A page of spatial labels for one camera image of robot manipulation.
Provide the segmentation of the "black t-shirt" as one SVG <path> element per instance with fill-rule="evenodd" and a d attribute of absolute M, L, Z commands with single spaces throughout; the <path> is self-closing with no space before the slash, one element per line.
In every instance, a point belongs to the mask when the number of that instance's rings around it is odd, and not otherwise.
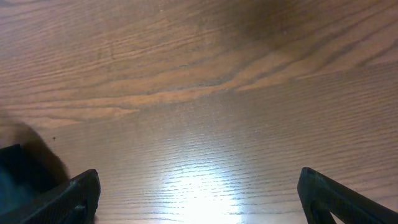
<path fill-rule="evenodd" d="M 41 143 L 1 149 L 1 214 L 29 203 L 69 180 L 62 161 Z"/>

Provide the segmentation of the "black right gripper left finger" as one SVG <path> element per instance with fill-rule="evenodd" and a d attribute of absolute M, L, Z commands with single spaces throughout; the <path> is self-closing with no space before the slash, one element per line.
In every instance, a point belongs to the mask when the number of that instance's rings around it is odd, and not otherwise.
<path fill-rule="evenodd" d="M 92 224 L 101 186 L 98 173 L 89 169 L 33 201 L 1 215 L 1 223 Z"/>

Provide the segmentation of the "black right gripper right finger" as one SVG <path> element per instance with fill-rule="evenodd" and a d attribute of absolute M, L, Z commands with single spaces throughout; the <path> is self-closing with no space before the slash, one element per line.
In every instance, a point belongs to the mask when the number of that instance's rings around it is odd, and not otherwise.
<path fill-rule="evenodd" d="M 397 223 L 397 212 L 309 168 L 301 170 L 297 185 L 309 223 Z"/>

